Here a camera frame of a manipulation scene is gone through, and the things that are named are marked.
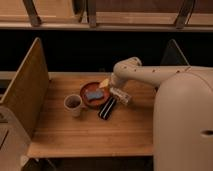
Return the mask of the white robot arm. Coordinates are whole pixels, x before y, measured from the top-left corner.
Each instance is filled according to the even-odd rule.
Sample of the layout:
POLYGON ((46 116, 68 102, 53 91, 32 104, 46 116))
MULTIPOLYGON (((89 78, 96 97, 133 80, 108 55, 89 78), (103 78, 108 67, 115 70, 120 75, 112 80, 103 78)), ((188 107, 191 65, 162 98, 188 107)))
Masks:
POLYGON ((131 57, 114 65, 111 84, 129 80, 157 88, 154 171, 213 171, 213 68, 144 66, 131 57))

